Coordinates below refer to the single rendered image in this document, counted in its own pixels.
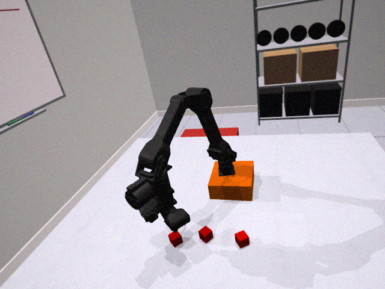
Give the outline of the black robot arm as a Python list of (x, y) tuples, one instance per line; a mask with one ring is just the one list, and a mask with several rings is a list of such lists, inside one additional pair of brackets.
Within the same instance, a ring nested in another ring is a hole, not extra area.
[[(153, 223), (160, 212), (165, 214), (161, 202), (153, 197), (170, 189), (167, 173), (172, 168), (168, 165), (170, 144), (187, 108), (196, 113), (202, 124), (210, 143), (207, 149), (209, 157), (218, 160), (219, 176), (235, 175), (232, 162), (236, 161), (237, 152), (222, 139), (211, 111), (212, 103), (211, 92), (207, 88), (190, 87), (172, 96), (155, 136), (142, 148), (135, 172), (139, 179), (126, 187), (125, 199), (140, 212), (146, 223)], [(144, 168), (152, 171), (147, 172)]]

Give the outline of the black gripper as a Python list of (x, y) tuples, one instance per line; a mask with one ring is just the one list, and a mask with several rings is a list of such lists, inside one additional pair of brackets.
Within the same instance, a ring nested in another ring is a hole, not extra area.
[(182, 208), (176, 209), (177, 200), (173, 197), (174, 189), (171, 188), (164, 193), (156, 194), (153, 198), (160, 201), (165, 209), (165, 214), (161, 215), (164, 223), (171, 229), (177, 232), (179, 228), (190, 222), (189, 214)]

